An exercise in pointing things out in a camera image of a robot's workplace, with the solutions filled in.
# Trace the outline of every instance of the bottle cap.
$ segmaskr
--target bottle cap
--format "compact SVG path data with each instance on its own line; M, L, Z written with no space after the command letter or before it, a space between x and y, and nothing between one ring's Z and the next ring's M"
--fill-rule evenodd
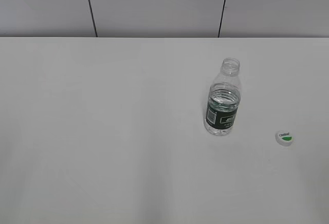
M230 77L239 75L240 62L235 58L224 59L221 67L221 72Z
M294 141L294 137L291 132L287 130L280 130L276 133L276 140L283 146L290 146Z

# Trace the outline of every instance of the white bottle cap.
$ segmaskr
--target white bottle cap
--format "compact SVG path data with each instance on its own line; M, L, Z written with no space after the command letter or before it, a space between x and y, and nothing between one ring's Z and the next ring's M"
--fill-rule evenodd
M276 140L283 146L290 146L294 141L294 137L291 132L287 130L280 130L276 133Z

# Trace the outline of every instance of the green logo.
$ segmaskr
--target green logo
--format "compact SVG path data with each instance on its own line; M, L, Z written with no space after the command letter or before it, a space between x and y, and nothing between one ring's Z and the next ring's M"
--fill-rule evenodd
M293 137L284 137L282 138L284 141L290 141Z

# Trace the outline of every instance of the water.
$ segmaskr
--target water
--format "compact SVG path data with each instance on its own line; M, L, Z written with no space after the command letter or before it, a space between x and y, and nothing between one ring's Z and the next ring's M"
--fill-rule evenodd
M228 113L237 109L240 103L240 92L238 88L229 83L217 83L213 84L209 90L208 105L216 111ZM216 129L210 126L206 121L207 115L205 115L205 127L208 132L222 136L230 133L232 126L228 129Z

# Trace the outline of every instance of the white wall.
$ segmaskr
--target white wall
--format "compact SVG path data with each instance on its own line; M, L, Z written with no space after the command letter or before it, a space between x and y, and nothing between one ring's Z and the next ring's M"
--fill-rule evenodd
M99 36L217 37L224 0L91 0Z
M227 36L329 36L329 0L226 0Z
M95 36L88 0L0 0L0 36Z
M218 36L224 0L90 0L99 36ZM226 0L221 37L329 36L329 0ZM0 0L0 36L95 36L88 0Z

